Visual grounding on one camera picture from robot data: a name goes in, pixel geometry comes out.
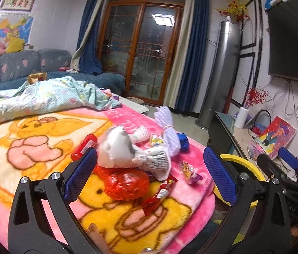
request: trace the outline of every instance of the blue curtain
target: blue curtain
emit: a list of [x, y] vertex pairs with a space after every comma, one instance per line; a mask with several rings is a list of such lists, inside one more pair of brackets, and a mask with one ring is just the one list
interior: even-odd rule
[[[97, 0], [87, 0], [87, 4], [84, 8], [82, 16], [80, 33], [78, 35], [77, 49], [81, 45], [84, 33], [89, 24], [96, 2]], [[103, 72], [101, 62], [99, 61], [96, 55], [101, 8], [99, 9], [99, 12], [95, 18], [94, 24], [92, 25], [87, 42], [84, 46], [82, 55], [80, 57], [80, 72], [84, 72], [87, 74], [101, 74]]]
[[190, 42], [175, 109], [192, 112], [201, 79], [206, 35], [209, 22], [209, 0], [195, 0]]

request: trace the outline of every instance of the gray sofa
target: gray sofa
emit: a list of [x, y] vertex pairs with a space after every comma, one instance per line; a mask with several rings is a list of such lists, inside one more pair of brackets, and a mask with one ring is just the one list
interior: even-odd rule
[[70, 75], [76, 80], [93, 83], [116, 94], [125, 91], [125, 78], [119, 74], [92, 75], [58, 71], [61, 67], [69, 67], [70, 61], [71, 55], [66, 50], [40, 49], [5, 53], [0, 56], [0, 90], [20, 87], [33, 72], [47, 72], [48, 79]]

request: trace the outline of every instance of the yellow bucket rim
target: yellow bucket rim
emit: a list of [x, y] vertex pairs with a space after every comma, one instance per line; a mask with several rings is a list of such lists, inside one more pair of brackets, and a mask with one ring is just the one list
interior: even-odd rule
[[[260, 170], [253, 165], [250, 161], [243, 159], [242, 157], [239, 156], [235, 156], [235, 155], [229, 155], [229, 154], [222, 154], [220, 155], [221, 159], [224, 161], [230, 161], [230, 162], [236, 162], [239, 163], [241, 165], [243, 165], [245, 168], [247, 168], [248, 170], [250, 170], [259, 181], [265, 181], [265, 178], [263, 176], [263, 174], [260, 172]], [[219, 192], [217, 186], [214, 186], [214, 194], [225, 204], [231, 206], [230, 203], [226, 202], [222, 196], [221, 193]], [[258, 201], [255, 200], [254, 202], [251, 203], [250, 209], [255, 208], [257, 205]]]

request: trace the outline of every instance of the cartoon patterned quilt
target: cartoon patterned quilt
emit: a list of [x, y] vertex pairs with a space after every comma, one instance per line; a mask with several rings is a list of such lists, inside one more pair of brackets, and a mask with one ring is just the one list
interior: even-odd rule
[[101, 92], [94, 84], [71, 76], [27, 81], [18, 89], [0, 91], [0, 123], [26, 115], [44, 114], [77, 107], [99, 111], [120, 107], [121, 103]]
[[[128, 133], [140, 125], [154, 134], [162, 132], [153, 119], [126, 106], [107, 111], [79, 108], [0, 124], [0, 241], [4, 246], [9, 212], [21, 177], [44, 179], [54, 171], [63, 171], [71, 162], [70, 154], [87, 134], [100, 138], [115, 125], [123, 125]], [[141, 199], [119, 202], [109, 198], [103, 192], [103, 181], [95, 174], [70, 206], [86, 230], [91, 222], [98, 226], [112, 253], [140, 253], [150, 247], [177, 254], [204, 228], [214, 211], [214, 183], [203, 163], [203, 150], [204, 146], [190, 139], [189, 153], [173, 158], [171, 173], [178, 182], [171, 196], [149, 217], [138, 213]], [[192, 164], [204, 179], [195, 186], [188, 185], [179, 161]], [[159, 185], [152, 182], [148, 196]], [[47, 203], [44, 207], [56, 238], [65, 242]]]

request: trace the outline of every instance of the television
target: television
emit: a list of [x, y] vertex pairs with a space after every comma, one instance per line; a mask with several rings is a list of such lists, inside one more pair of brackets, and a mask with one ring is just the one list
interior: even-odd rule
[[269, 75], [298, 81], [298, 0], [267, 11], [270, 33]]

